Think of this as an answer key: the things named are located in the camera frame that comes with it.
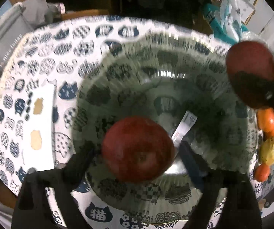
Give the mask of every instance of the white label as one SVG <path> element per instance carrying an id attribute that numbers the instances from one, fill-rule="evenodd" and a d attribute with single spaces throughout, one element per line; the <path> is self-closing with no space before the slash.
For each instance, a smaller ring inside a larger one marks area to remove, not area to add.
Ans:
<path id="1" fill-rule="evenodd" d="M 171 138 L 174 143 L 174 147 L 179 147 L 182 141 L 182 138 L 187 134 L 187 132 L 195 124 L 196 120 L 197 120 L 197 117 L 193 113 L 189 111 L 185 113 L 184 117 L 182 118 L 182 121 L 179 123 L 177 129 L 175 130 Z"/>
<path id="2" fill-rule="evenodd" d="M 60 3 L 60 8 L 61 8 L 61 14 L 63 15 L 66 11 L 65 11 L 65 6 L 63 3 Z"/>

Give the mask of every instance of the tablecloth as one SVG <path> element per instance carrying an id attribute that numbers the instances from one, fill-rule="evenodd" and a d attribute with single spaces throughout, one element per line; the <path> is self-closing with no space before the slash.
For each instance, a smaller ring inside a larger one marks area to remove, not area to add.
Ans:
<path id="1" fill-rule="evenodd" d="M 23 159 L 23 129 L 28 120 L 28 96 L 33 89 L 53 83 L 57 95 L 53 108 L 56 163 L 67 162 L 74 147 L 73 118 L 76 115 L 76 95 L 83 78 L 98 74 L 104 54 L 117 55 L 121 44 L 134 41 L 149 31 L 191 37 L 210 51 L 224 55 L 229 45 L 212 36 L 158 21 L 120 16 L 95 16 L 67 20 L 41 27 L 26 34 L 17 45 L 0 79 L 0 178 L 18 195 L 26 175 Z M 252 178 L 258 151 L 250 161 L 249 175 L 257 198 L 274 187 L 274 165 L 266 182 Z M 66 227 L 53 189 L 47 188 L 50 208 L 59 227 Z M 86 180 L 72 191 L 81 214 L 93 228 L 182 228 L 184 221 L 149 225 L 134 220 L 124 211 L 105 204 Z M 208 228 L 216 225 L 223 204 L 213 212 Z"/>

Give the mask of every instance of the paper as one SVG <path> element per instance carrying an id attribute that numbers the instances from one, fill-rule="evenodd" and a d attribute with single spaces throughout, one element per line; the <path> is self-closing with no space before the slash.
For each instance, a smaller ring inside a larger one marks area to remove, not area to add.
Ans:
<path id="1" fill-rule="evenodd" d="M 44 87 L 32 91 L 29 119 L 24 122 L 23 131 L 25 144 L 23 157 L 26 170 L 31 167 L 37 171 L 54 168 L 55 156 L 52 145 L 54 91 L 54 84 L 46 84 Z M 40 113 L 37 111 L 37 105 L 40 105 Z"/>
<path id="2" fill-rule="evenodd" d="M 187 134 L 187 132 L 191 129 L 191 127 L 195 124 L 197 120 L 197 116 L 193 113 L 187 111 L 182 118 L 182 121 L 179 123 L 177 129 L 172 135 L 172 141 L 174 143 L 174 147 L 179 147 L 182 138 Z"/>

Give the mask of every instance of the red apple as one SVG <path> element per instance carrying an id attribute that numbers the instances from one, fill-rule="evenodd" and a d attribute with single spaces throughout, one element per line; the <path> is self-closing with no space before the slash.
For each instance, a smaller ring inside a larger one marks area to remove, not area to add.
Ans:
<path id="1" fill-rule="evenodd" d="M 263 79 L 274 81 L 274 58 L 265 45 L 255 41 L 242 41 L 233 45 L 226 55 L 229 80 L 237 95 L 252 108 L 260 108 L 263 95 L 234 83 L 234 74 L 244 71 Z"/>
<path id="2" fill-rule="evenodd" d="M 101 152 L 116 178 L 130 183 L 160 176 L 175 154 L 167 132 L 154 121 L 137 116 L 116 122 L 107 131 Z"/>

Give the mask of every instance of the lemon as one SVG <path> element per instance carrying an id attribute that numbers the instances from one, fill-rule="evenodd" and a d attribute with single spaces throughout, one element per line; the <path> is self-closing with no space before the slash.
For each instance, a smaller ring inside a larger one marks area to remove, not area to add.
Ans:
<path id="1" fill-rule="evenodd" d="M 274 137 L 267 139 L 260 147 L 260 160 L 268 166 L 274 163 Z"/>

